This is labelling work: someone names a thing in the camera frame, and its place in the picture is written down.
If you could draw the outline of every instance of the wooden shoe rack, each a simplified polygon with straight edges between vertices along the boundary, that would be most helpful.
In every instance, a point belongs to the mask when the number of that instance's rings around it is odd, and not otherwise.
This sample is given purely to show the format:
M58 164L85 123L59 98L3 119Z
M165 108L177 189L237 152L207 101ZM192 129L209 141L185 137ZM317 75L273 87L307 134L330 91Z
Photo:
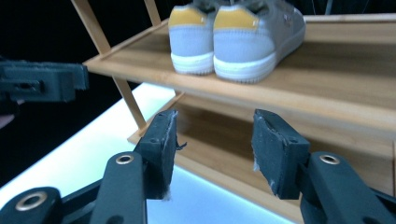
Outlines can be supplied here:
M89 71L114 78L130 107L139 137L148 126L127 80L171 87L167 106L179 111L176 163L254 203L302 222L299 202L280 201L254 173L253 112L276 112L312 144L347 158L362 179L395 195L396 15L305 17L304 43L265 80L243 85L177 74L167 21L145 0L153 24L111 48L88 0L72 0L99 55Z

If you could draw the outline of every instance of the white table surface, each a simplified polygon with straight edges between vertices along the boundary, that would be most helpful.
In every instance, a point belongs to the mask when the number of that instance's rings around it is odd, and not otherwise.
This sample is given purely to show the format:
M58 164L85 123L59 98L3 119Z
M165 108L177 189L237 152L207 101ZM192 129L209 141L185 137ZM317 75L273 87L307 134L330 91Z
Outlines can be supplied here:
M146 119L175 95L173 90L149 84L140 85L133 93ZM111 156L134 150L134 145L126 139L136 130L132 115L124 101L120 100L0 188L0 208L14 196L31 188L54 187L63 197L102 178ZM175 166L170 200L148 200L148 223L290 222Z

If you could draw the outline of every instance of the sneaker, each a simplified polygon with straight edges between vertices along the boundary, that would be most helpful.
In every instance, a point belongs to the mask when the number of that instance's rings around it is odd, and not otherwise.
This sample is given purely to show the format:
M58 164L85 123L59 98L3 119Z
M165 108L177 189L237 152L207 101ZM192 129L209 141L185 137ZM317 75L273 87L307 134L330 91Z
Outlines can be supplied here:
M254 83L304 40L305 21L285 1L241 0L221 7L214 24L214 65L220 78Z
M220 0L194 0L174 7L169 17L169 39L173 66L178 73L204 75L214 71L213 23Z

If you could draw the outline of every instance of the wooden frame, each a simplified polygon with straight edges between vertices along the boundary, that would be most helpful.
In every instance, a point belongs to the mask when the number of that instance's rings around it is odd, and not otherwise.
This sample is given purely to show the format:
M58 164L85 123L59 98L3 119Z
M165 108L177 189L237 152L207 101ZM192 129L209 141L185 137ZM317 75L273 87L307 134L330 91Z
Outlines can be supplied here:
M181 111L179 139L190 146L176 163L254 203L302 221L298 202L273 197L263 177L251 172L248 135L254 108L275 111L309 138L313 150L341 154L370 186L396 193L395 14L305 17L302 47L263 82L240 85L214 75L176 74L167 21L160 20L153 0L145 0L153 26L114 48L88 1L72 2L99 51L85 64L113 77L137 123L139 131L130 141L139 139L149 121L127 80L149 82L176 90L164 108Z

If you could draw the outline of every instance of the white shoe sole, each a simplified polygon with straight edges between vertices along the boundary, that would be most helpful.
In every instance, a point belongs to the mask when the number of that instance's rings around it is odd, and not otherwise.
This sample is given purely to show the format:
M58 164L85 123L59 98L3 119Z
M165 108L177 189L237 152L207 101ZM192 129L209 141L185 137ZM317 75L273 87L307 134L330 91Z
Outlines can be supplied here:
M172 63L177 73L203 76L214 69L213 52L191 57L181 57L171 53Z
M276 52L248 63L226 63L214 57L215 71L219 78L242 83L255 83L267 77L276 65L304 41L305 28L287 39Z

